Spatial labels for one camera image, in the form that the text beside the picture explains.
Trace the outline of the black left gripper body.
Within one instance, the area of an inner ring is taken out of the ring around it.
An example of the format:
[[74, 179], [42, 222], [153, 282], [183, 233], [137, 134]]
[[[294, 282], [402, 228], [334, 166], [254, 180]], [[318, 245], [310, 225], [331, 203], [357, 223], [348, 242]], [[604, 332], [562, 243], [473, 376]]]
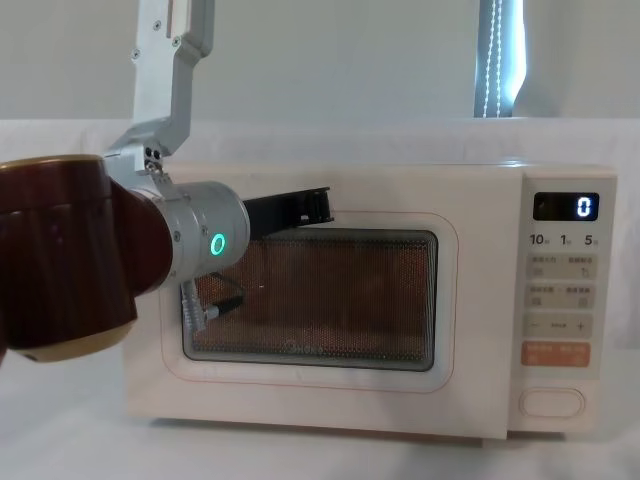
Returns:
[[329, 187], [287, 192], [244, 200], [251, 236], [269, 236], [280, 231], [333, 220]]

